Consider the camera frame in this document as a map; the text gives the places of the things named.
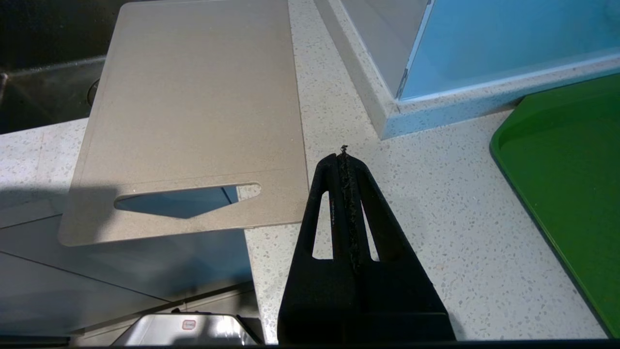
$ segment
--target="gray cutting board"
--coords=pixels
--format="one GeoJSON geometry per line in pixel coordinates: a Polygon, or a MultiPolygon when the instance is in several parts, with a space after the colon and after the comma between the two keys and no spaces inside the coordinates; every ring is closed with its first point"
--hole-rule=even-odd
{"type": "Polygon", "coordinates": [[[308,178],[286,0],[155,1],[119,15],[59,232],[88,245],[289,224],[308,178]],[[119,197],[259,184],[189,219],[119,197]]]}

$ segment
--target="white speckled countertop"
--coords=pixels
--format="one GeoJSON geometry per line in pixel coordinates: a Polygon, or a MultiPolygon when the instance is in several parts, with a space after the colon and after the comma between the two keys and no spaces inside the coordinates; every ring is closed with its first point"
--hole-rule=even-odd
{"type": "MultiPolygon", "coordinates": [[[[290,1],[290,12],[309,178],[342,144],[368,165],[457,338],[606,338],[491,159],[490,138],[509,112],[379,141],[312,0],[290,1]]],[[[0,186],[65,193],[85,127],[77,120],[0,136],[0,186]]],[[[0,210],[39,198],[16,195],[5,191],[0,210]]],[[[322,210],[316,253],[327,256],[322,210]]],[[[246,230],[269,343],[298,230],[246,230]]]]}

